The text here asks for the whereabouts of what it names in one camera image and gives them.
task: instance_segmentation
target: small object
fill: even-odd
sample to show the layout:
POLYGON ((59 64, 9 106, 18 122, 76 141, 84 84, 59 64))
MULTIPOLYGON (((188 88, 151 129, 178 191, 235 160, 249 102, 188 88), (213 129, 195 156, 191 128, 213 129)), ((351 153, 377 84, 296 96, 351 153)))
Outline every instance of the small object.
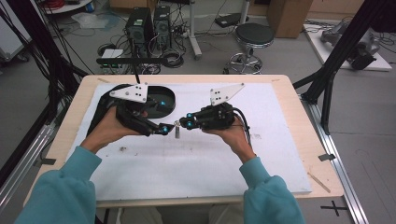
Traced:
POLYGON ((318 156, 319 157, 319 159, 321 160, 321 161, 326 161, 326 160, 329 160, 329 161, 332 161, 332 160, 334 160, 335 159, 335 156, 333 155, 333 154, 323 154, 323 155, 321 155, 321 156, 318 156))
POLYGON ((176 127, 176 133, 175 133, 175 138, 180 138, 180 121, 175 121, 175 127, 176 127))

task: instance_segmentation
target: metal bracket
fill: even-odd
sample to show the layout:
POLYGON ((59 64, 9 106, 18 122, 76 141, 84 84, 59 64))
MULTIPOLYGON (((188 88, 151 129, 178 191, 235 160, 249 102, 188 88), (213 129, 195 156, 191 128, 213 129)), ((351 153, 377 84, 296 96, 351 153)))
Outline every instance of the metal bracket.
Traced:
POLYGON ((321 160, 321 161, 327 161, 327 160, 329 160, 329 161, 332 161, 332 160, 334 160, 335 159, 335 156, 333 155, 333 154, 323 154, 323 155, 321 155, 321 156, 318 156, 318 158, 321 160))
POLYGON ((148 99, 148 90, 149 85, 145 82, 144 84, 136 84, 120 90, 112 91, 110 96, 121 100, 145 103, 148 99))
POLYGON ((219 105, 229 101, 245 87, 245 83, 210 90, 210 104, 219 105))

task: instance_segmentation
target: table surface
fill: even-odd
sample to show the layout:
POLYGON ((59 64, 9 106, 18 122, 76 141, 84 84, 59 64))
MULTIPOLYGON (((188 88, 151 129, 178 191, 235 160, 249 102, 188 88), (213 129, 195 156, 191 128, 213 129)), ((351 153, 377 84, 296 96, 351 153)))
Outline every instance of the table surface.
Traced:
MULTIPOLYGON (((283 75, 160 75, 140 76, 141 82, 147 83, 271 83, 277 100, 289 126, 294 144, 298 149, 303 166, 308 174, 312 192, 296 194, 296 198, 339 197, 344 194, 343 187, 329 161, 320 161, 318 156, 325 154, 325 150, 318 139, 309 117, 300 99, 291 85, 288 77, 283 75)), ((67 111, 64 121, 49 149, 47 158, 56 159, 54 165, 42 165, 37 178, 43 173, 60 169, 73 145, 78 127, 91 103, 97 85, 102 83, 130 83, 135 84, 134 76, 88 76, 82 80, 78 92, 67 111)), ((238 203, 242 196, 139 200, 137 202, 102 202, 99 207, 119 206, 149 206, 166 204, 198 204, 198 203, 238 203)))

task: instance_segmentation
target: black metal pole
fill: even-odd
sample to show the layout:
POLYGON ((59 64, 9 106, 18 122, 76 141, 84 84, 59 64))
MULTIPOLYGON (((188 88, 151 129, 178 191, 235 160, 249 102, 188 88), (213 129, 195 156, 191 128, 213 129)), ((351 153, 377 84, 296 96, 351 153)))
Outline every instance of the black metal pole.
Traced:
POLYGON ((302 94, 303 100, 307 101, 309 104, 316 104, 319 96, 325 91, 321 125, 326 134, 330 134, 328 124, 334 77, 338 69, 367 32, 370 25, 378 18, 380 13, 384 11, 388 1, 389 0, 365 0, 323 66, 313 75, 303 78, 293 84, 293 87, 297 89, 312 82, 308 91, 302 94))

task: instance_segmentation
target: stool wheel base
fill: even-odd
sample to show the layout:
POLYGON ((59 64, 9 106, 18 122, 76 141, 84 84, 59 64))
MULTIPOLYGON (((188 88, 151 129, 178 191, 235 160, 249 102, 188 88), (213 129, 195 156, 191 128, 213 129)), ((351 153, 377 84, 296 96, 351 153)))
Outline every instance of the stool wheel base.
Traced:
POLYGON ((224 68, 223 75, 230 75, 230 70, 228 68, 224 68))
POLYGON ((230 58, 227 62, 226 68, 229 72, 229 68, 233 69, 239 74, 261 74, 262 60, 254 55, 246 55, 244 53, 237 53, 230 58))

